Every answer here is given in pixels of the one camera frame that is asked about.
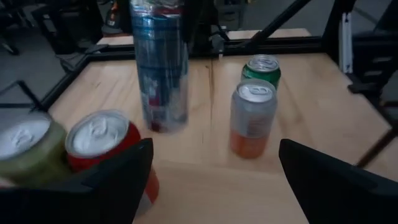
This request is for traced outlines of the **black diagonal frame strut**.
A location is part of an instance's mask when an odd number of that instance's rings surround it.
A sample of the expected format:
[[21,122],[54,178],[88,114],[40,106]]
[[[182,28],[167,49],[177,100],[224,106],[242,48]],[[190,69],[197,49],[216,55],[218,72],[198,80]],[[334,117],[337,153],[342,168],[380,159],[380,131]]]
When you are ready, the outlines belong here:
[[269,38],[277,29],[291,19],[311,0],[295,0],[281,12],[267,27],[245,42],[236,46],[243,53],[301,54],[313,47],[313,41],[304,37]]

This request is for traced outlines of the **white metal bracket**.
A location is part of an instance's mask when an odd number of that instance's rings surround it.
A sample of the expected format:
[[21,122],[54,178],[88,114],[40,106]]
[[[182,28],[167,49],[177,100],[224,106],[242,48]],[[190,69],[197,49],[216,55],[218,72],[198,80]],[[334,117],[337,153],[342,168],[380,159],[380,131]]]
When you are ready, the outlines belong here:
[[343,73],[353,73],[353,36],[351,13],[342,14],[339,28],[339,66]]

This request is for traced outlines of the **red Coca-Cola can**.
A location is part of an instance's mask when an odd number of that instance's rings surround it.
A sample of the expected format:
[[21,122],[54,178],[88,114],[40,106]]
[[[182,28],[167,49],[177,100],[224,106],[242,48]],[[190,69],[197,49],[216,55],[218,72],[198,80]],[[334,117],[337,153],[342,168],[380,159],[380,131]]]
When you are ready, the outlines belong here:
[[148,212],[159,196],[160,184],[149,150],[136,125],[118,110],[99,110],[82,118],[67,134],[65,149],[74,172],[104,161],[122,162],[123,178],[143,188],[136,215]]

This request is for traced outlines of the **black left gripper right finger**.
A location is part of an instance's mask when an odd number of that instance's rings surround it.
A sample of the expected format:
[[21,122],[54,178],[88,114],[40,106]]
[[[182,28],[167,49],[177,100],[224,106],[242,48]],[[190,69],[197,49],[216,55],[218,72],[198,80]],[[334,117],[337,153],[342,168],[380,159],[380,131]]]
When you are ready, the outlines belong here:
[[279,159],[309,224],[398,224],[398,182],[290,139]]

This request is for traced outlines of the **white can with orange base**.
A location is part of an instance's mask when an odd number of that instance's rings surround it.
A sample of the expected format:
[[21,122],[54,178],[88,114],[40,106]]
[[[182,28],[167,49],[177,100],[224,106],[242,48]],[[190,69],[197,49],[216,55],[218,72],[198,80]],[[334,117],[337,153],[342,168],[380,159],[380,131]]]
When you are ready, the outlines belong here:
[[274,86],[260,79],[244,79],[231,97],[229,146],[239,157],[255,159],[265,151],[277,109]]

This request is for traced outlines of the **dark green soda can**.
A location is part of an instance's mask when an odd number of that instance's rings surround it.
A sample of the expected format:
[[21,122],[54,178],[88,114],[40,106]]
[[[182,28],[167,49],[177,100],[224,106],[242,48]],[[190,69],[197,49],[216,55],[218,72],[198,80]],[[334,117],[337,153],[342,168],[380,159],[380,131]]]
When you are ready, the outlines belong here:
[[253,55],[246,62],[241,72],[241,79],[244,80],[247,78],[265,80],[277,89],[281,78],[278,60],[272,55]]

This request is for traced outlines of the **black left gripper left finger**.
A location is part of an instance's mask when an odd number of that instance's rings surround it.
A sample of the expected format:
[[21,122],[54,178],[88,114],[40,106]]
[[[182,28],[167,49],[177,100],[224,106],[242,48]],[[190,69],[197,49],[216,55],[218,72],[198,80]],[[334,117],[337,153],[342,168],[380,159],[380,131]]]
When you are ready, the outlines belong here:
[[153,155],[146,138],[63,182],[0,189],[0,224],[132,224]]

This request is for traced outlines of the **light green Calamansi can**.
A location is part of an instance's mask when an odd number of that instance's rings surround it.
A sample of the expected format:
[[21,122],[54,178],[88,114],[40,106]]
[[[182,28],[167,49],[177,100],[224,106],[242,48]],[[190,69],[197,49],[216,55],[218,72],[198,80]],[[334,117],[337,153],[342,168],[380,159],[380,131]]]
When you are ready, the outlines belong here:
[[41,187],[72,174],[64,127],[45,113],[32,113],[0,127],[0,177]]

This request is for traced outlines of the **blue silver Red Bull can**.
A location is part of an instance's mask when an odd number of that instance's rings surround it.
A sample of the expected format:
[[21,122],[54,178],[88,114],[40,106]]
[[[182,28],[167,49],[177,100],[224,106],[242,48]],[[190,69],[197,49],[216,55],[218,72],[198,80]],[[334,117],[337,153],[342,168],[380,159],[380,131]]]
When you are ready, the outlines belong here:
[[129,0],[143,115],[159,133],[174,132],[188,120],[182,8],[182,0]]

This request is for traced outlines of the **black upright frame post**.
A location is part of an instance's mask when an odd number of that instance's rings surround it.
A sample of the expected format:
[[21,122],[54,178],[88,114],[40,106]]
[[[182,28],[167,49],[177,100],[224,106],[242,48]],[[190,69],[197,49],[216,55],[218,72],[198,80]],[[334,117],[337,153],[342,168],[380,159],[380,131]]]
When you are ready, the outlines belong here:
[[343,13],[353,10],[356,0],[334,0],[321,44],[324,52],[336,63],[339,61],[339,26]]

